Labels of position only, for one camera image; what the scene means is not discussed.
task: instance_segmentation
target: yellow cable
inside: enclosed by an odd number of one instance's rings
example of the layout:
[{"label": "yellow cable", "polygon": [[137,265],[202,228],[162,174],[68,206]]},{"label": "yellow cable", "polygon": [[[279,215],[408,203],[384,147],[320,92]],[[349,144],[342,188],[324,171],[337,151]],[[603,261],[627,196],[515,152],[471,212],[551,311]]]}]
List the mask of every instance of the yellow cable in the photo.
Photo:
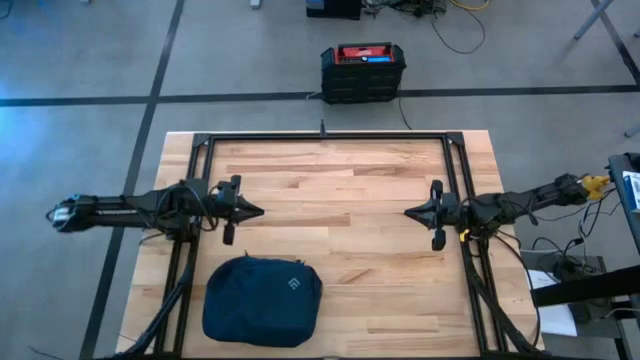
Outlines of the yellow cable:
[{"label": "yellow cable", "polygon": [[459,2],[457,2],[456,0],[451,0],[451,3],[459,8],[463,8],[465,10],[469,10],[469,11],[478,11],[478,10],[482,10],[484,8],[486,8],[487,6],[489,6],[489,0],[485,0],[484,4],[478,6],[478,7],[472,7],[472,6],[467,6],[464,4],[460,4]]}]

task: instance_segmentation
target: white paper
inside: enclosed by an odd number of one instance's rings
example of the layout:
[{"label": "white paper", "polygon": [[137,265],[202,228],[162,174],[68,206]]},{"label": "white paper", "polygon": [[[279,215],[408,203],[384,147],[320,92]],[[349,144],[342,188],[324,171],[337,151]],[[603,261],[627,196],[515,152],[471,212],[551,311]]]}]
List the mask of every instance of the white paper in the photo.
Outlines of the white paper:
[{"label": "white paper", "polygon": [[[554,285],[555,282],[542,271],[529,270],[534,289]],[[576,322],[568,305],[545,306],[540,311],[540,331],[547,334],[578,336]]]}]

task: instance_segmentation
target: table leg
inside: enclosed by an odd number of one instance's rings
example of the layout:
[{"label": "table leg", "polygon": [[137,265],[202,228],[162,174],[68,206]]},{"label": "table leg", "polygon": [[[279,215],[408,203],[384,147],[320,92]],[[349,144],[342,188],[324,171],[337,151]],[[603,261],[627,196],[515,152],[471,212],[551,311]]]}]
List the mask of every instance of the table leg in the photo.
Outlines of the table leg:
[{"label": "table leg", "polygon": [[573,37],[576,40],[580,39],[587,32],[587,30],[589,30],[591,25],[593,25],[593,23],[598,20],[600,14],[605,11],[612,2],[613,0],[604,0],[603,2],[601,2],[600,5],[598,5],[598,7],[591,13],[591,15],[589,15],[587,21],[580,27],[578,32]]}]

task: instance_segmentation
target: bag logo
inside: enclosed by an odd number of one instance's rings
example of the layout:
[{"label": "bag logo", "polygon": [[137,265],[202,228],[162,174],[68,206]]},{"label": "bag logo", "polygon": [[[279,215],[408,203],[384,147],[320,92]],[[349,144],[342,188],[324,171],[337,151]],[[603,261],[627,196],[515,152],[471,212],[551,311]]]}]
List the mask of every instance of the bag logo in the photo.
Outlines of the bag logo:
[{"label": "bag logo", "polygon": [[291,288],[291,290],[297,289],[298,286],[300,286],[300,281],[298,281],[298,279],[291,278],[291,280],[289,280],[289,287]]}]

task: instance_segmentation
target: metal bracket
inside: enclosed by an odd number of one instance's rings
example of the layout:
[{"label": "metal bracket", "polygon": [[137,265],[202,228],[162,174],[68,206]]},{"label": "metal bracket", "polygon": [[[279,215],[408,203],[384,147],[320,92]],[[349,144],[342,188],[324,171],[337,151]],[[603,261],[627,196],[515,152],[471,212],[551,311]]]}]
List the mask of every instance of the metal bracket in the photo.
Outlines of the metal bracket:
[{"label": "metal bracket", "polygon": [[194,134],[192,147],[200,147],[211,139],[211,134]]},{"label": "metal bracket", "polygon": [[458,145],[458,146],[464,146],[464,134],[462,134],[459,131],[455,131],[455,132],[448,132],[447,133],[447,138],[449,140],[451,140],[451,142],[453,142],[454,144]]}]

